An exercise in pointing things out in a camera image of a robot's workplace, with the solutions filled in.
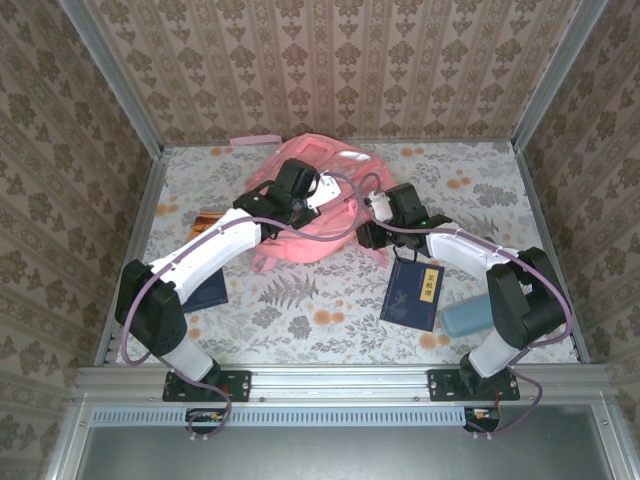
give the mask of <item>book cover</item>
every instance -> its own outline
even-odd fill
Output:
[[[433,331],[444,268],[396,259],[380,318],[405,327]]]
[[[200,212],[191,229],[189,241],[196,238],[222,218],[224,212]],[[229,303],[227,286],[224,283],[222,269],[215,272],[194,290],[182,306],[184,313],[192,313],[204,308]]]

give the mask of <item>floral tablecloth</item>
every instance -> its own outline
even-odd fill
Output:
[[[516,248],[541,246],[511,146],[504,143],[359,143],[409,181],[431,215],[445,213],[477,235]],[[199,211],[224,211],[274,146],[176,148],[144,260],[185,243]],[[386,269],[347,245],[319,262],[281,262],[251,271],[251,252],[224,267],[229,303],[189,314],[189,335],[220,363],[457,363],[486,332],[450,338],[379,320],[393,262]],[[483,292],[481,283],[444,263],[438,308]],[[132,355],[143,352],[135,341]],[[571,339],[538,349],[528,362],[575,362]]]

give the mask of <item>blue book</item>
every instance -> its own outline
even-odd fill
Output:
[[[380,318],[405,327],[433,331],[444,268],[396,259]]]
[[[223,303],[229,303],[229,297],[227,297],[224,275],[222,269],[220,269],[193,291],[187,301],[184,302],[184,305],[182,305],[182,311],[184,313],[192,313]]]

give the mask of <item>aluminum frame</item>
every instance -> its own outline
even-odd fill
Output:
[[[134,226],[131,245],[125,263],[142,258],[153,216],[164,184],[164,177],[173,151],[165,150],[152,167],[138,218]],[[516,159],[525,182],[527,195],[541,234],[545,249],[561,277],[557,258],[544,223],[531,177],[524,157],[516,152]],[[90,431],[90,421],[96,408],[125,406],[130,408],[166,408],[162,402],[162,388],[166,369],[162,366],[130,368],[107,363],[114,360],[120,327],[115,322],[112,303],[103,333],[95,367],[80,369],[71,407],[62,426],[48,474],[49,480],[73,479],[78,473]],[[574,331],[575,343],[583,361],[588,361],[584,340],[579,327]],[[431,403],[427,388],[426,371],[450,368],[449,365],[385,365],[385,366],[264,366],[226,365],[227,369],[248,369],[254,374],[252,408],[301,407],[407,407],[428,409],[435,406],[484,406],[486,402]],[[613,389],[604,365],[554,364],[522,365],[518,370],[540,381],[544,388],[543,405],[590,405],[598,421],[599,434],[605,447],[607,460],[616,479],[638,477],[638,459],[631,444],[626,425],[615,405]],[[522,398],[513,405],[528,405],[537,390],[526,383],[520,384]],[[190,407],[213,407],[216,404],[194,403]]]

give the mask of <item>damask wallpaper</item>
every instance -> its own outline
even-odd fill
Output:
[[[90,0],[168,144],[507,138],[579,0]]]
[[[525,155],[590,353],[638,440],[640,2],[609,1]]]
[[[0,478],[38,478],[93,363],[150,158],[62,8],[0,2]]]

